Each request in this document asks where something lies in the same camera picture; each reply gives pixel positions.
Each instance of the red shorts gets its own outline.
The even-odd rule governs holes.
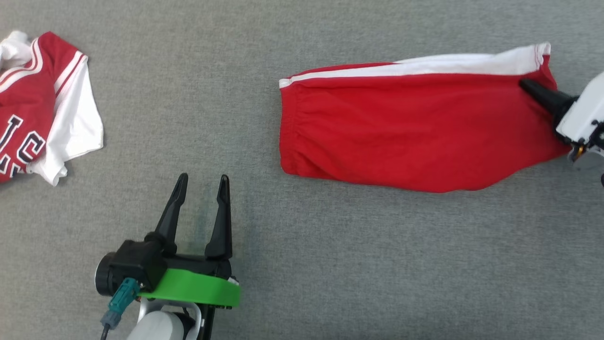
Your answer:
[[[288,174],[428,192],[488,187],[566,153],[518,86],[547,88],[549,44],[327,67],[281,79]]]

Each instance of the gray carpet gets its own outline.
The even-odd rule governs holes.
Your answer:
[[[238,309],[213,339],[602,339],[604,190],[564,159],[435,195],[285,175],[279,78],[334,64],[553,46],[559,86],[604,70],[602,0],[5,0],[0,33],[90,56],[106,147],[0,186],[0,339],[98,339],[99,259],[190,176],[202,252],[231,177]],[[125,339],[129,310],[109,339]]]

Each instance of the white trim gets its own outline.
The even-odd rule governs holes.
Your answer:
[[[67,80],[67,77],[69,77],[71,72],[75,70],[75,68],[78,64],[78,60],[80,60],[80,57],[82,56],[82,54],[83,54],[82,52],[76,51],[73,59],[71,59],[71,61],[67,65],[67,67],[65,67],[63,72],[61,72],[61,75],[57,78],[57,81],[54,82],[54,92],[55,93],[57,93],[57,91],[61,88],[61,85],[63,85],[65,80]]]
[[[31,54],[32,62],[28,68],[9,68],[8,70],[4,71],[2,76],[0,76],[0,93],[6,91],[6,89],[13,85],[17,80],[40,72],[43,62],[42,53],[40,52],[40,46],[38,46],[37,38],[31,43]]]
[[[383,66],[311,72],[281,79],[279,88],[287,87],[294,82],[316,78],[391,77],[437,73],[516,76],[539,70],[544,62],[543,55],[550,54],[550,50],[550,44],[544,42],[498,54],[442,54],[400,60]]]

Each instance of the cable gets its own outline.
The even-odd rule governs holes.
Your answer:
[[[109,333],[109,324],[105,324],[105,327],[103,327],[103,334],[101,334],[101,340],[107,340],[108,333]]]

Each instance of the teal connector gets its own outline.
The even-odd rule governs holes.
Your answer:
[[[126,278],[109,301],[109,310],[103,315],[101,324],[104,327],[109,326],[109,329],[115,329],[120,323],[122,314],[137,298],[140,291],[141,287],[135,279]]]

